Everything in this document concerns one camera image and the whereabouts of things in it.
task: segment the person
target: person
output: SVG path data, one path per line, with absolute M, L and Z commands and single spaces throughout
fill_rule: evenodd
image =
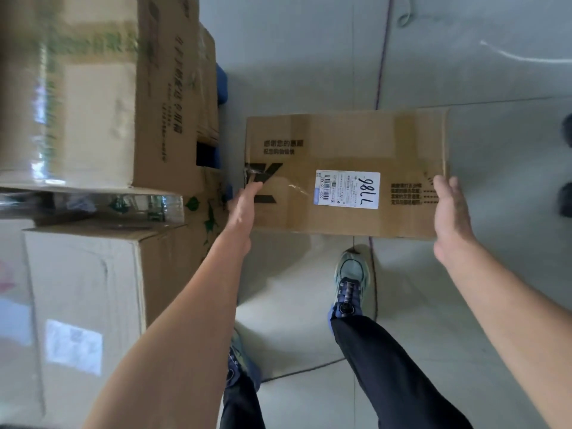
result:
M 572 315 L 503 267 L 478 243 L 456 178 L 433 180 L 436 258 L 548 425 L 572 419 Z M 96 399 L 85 429 L 264 428 L 260 372 L 234 331 L 243 258 L 251 247 L 250 183 L 229 221 L 175 301 L 140 337 Z M 374 320 L 361 313 L 371 274 L 359 253 L 343 253 L 328 315 L 336 342 L 383 428 L 470 428 L 471 424 Z

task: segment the forearm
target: forearm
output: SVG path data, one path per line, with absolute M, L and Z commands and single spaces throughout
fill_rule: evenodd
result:
M 223 231 L 189 284 L 111 375 L 85 428 L 215 426 L 246 238 Z
M 491 343 L 548 424 L 572 418 L 572 316 L 526 285 L 477 243 L 444 265 Z

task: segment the leg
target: leg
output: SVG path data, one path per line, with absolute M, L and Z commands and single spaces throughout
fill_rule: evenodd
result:
M 331 324 L 380 428 L 472 427 L 380 325 L 365 316 L 334 318 Z
M 236 330 L 228 353 L 228 374 L 223 396 L 220 429 L 265 429 L 256 392 L 260 369 L 245 354 Z
M 223 407 L 220 429 L 265 429 L 254 384 L 247 376 L 224 390 Z
M 393 337 L 362 316 L 369 265 L 345 252 L 336 267 L 336 298 L 329 313 L 336 342 L 373 405 L 384 429 L 471 428 L 466 417 L 442 397 Z

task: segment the person's left arm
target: person's left arm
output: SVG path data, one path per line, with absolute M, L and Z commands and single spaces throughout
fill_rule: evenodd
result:
M 249 184 L 231 203 L 225 230 L 181 294 L 119 363 L 84 429 L 215 427 L 261 187 Z

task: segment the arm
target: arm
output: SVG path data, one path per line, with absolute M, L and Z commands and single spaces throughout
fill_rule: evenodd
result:
M 231 203 L 228 224 L 189 284 L 112 373 L 84 429 L 213 428 L 223 395 L 254 195 Z
M 526 285 L 474 237 L 456 178 L 434 179 L 435 256 L 516 380 L 553 428 L 572 420 L 572 315 Z

